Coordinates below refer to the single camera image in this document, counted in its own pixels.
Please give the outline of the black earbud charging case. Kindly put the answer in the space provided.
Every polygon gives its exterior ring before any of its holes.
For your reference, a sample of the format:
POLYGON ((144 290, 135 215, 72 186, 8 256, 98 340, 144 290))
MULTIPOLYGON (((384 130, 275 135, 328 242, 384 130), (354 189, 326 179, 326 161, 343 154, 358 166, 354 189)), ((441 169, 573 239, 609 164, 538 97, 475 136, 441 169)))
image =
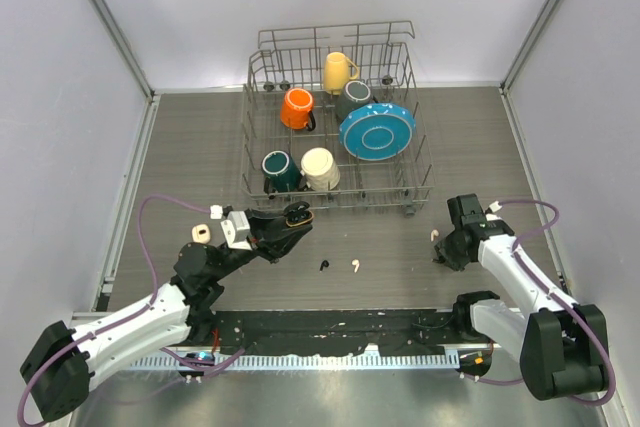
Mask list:
POLYGON ((314 219, 314 214, 310 211, 310 204, 306 201, 289 204, 284 208, 283 216, 285 217, 285 224, 289 228, 309 224, 314 219))

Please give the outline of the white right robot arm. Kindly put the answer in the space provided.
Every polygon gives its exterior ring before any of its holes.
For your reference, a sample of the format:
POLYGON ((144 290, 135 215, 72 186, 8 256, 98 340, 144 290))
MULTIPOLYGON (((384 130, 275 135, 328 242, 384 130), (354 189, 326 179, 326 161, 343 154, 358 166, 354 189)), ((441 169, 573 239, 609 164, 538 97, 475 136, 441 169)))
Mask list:
POLYGON ((462 294, 451 327, 465 342, 481 335, 519 364, 521 382, 538 400, 570 397, 601 406, 616 391, 604 313, 556 286, 527 255, 524 235, 498 215, 504 202, 481 206, 474 194, 448 199, 452 232, 434 245, 436 260, 454 271, 477 263, 508 292, 511 310, 491 291, 462 294))

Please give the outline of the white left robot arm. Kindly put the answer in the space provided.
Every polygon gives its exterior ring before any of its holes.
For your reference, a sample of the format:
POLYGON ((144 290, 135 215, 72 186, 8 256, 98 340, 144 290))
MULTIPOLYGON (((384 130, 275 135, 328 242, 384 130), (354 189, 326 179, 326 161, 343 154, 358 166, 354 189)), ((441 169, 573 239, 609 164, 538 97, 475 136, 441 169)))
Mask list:
POLYGON ((27 423, 27 400, 43 424, 55 422, 147 354, 183 342, 205 344, 215 324, 211 307, 224 291, 221 280, 256 258, 278 262, 312 230, 314 219, 306 202, 275 212, 213 205, 210 216, 220 223, 223 243, 185 244, 169 282, 155 283, 150 295, 102 319, 75 328, 57 321, 42 331, 20 367, 26 387, 19 425, 27 423))

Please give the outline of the white earbud charging case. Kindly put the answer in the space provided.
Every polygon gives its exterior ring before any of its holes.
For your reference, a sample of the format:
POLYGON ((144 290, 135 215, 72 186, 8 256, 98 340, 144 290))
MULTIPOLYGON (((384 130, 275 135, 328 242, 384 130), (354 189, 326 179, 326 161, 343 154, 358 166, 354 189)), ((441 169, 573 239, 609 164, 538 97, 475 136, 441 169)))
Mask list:
POLYGON ((211 231, 206 224, 198 224, 191 230, 192 240, 200 244, 208 244, 211 241, 211 231))

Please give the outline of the dark green mug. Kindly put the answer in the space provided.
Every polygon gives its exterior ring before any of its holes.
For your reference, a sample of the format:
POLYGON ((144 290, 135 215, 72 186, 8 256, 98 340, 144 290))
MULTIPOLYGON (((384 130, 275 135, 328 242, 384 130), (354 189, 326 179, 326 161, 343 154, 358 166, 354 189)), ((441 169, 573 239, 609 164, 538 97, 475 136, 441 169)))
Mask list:
POLYGON ((266 154, 261 162, 261 171, 265 194, 296 192, 300 188, 302 173, 286 151, 274 150, 266 154))

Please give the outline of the cream white mug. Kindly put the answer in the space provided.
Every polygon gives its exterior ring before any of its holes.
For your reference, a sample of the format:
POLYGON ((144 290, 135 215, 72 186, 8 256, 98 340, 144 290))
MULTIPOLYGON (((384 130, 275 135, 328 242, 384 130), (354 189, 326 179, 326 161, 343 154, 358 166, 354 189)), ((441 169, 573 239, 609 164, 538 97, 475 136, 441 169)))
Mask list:
POLYGON ((308 150, 301 158, 307 186, 314 191, 330 191, 340 182, 339 167, 332 153, 322 147, 308 150))

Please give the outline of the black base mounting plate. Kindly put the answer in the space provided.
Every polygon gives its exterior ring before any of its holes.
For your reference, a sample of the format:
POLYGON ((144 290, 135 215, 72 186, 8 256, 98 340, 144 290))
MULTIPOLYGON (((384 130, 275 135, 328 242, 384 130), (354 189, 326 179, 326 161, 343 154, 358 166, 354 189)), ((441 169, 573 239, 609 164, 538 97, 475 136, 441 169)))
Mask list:
POLYGON ((369 345, 383 356, 442 353, 449 344, 486 344, 450 311, 435 309, 218 311, 180 347, 223 354, 343 357, 369 345))

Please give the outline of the orange mug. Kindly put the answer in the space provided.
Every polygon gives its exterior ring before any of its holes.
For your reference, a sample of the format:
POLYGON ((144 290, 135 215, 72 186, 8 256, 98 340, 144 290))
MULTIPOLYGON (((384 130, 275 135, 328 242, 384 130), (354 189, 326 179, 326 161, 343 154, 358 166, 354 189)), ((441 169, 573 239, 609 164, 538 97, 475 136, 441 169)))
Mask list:
POLYGON ((291 88, 285 95, 280 110, 280 120, 293 130, 312 132, 316 128, 314 97, 303 88, 291 88))

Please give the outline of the blue dotted plate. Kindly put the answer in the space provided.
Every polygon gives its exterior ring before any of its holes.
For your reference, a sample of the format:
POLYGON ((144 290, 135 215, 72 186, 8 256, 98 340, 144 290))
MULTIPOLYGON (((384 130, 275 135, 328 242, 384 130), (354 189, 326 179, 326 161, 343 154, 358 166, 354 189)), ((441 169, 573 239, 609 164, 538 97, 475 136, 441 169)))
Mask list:
POLYGON ((416 130, 416 120, 406 108, 373 103, 347 115, 339 126, 339 142, 356 159, 377 162, 401 154, 416 130))

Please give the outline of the grey mug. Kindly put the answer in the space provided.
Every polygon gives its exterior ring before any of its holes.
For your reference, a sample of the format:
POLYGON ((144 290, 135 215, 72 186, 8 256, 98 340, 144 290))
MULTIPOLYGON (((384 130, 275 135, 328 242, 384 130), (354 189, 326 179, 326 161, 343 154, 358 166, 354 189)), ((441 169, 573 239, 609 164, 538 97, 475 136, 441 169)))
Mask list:
POLYGON ((366 83, 352 80, 344 86, 339 94, 335 103, 335 114, 340 121, 343 121, 354 110, 376 102, 376 97, 366 83))

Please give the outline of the yellow mug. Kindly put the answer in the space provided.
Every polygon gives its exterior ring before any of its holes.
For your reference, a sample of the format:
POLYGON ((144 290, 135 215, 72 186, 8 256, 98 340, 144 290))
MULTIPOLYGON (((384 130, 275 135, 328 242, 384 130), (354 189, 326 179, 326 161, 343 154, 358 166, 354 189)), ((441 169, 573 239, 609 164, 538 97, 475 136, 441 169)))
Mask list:
POLYGON ((339 95, 350 81, 357 80, 360 68, 344 53, 330 52, 325 59, 323 86, 330 95, 339 95))

